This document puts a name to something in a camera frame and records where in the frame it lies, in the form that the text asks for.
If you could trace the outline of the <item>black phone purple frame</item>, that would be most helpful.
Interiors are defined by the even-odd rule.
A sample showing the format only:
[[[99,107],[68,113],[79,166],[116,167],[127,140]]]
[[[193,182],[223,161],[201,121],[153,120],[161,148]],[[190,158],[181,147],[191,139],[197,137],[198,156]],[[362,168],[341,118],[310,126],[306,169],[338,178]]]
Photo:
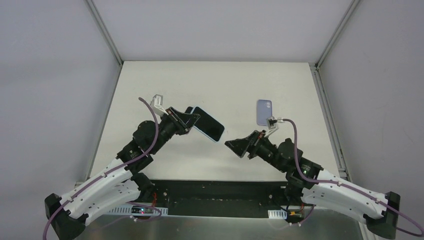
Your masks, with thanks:
[[[193,114],[193,107],[188,106],[184,112],[186,115],[192,115]]]

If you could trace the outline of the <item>black phone light blue case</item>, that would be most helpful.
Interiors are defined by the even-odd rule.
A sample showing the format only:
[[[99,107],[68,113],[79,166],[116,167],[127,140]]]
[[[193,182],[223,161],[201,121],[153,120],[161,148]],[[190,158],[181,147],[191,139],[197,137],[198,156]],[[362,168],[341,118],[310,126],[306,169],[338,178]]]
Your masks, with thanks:
[[[225,130],[225,127],[222,123],[217,121],[214,117],[212,117],[199,106],[193,107],[190,111],[190,114],[197,114],[200,116],[200,118],[194,125],[194,127],[199,132],[201,132],[214,142],[220,141]]]

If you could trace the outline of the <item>lavender phone case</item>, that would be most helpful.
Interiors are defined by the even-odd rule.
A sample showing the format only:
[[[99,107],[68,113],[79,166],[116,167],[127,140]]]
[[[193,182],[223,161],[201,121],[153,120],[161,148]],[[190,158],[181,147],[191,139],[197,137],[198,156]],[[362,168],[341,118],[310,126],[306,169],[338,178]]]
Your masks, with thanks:
[[[271,100],[258,99],[256,102],[256,123],[258,126],[267,126],[267,119],[273,116]]]

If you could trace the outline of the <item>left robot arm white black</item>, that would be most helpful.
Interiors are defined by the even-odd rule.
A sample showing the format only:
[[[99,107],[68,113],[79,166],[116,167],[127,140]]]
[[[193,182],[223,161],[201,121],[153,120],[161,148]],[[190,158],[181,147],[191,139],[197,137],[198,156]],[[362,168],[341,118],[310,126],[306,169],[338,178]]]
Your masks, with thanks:
[[[174,135],[185,135],[200,119],[196,113],[166,109],[160,118],[141,122],[132,140],[101,172],[63,195],[44,200],[48,223],[60,240],[73,240],[112,208],[135,200],[147,202],[154,185],[142,173]]]

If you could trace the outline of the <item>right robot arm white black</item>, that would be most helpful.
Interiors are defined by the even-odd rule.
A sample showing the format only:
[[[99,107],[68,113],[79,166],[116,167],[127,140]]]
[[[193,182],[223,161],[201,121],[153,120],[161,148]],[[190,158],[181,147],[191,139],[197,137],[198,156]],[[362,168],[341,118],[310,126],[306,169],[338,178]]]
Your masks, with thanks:
[[[287,186],[284,200],[290,205],[304,203],[324,207],[346,215],[362,224],[373,234],[396,238],[400,195],[380,193],[355,185],[337,177],[321,165],[294,150],[287,138],[279,145],[270,142],[265,131],[253,131],[245,138],[227,140],[225,145],[238,157],[259,157],[285,174]]]

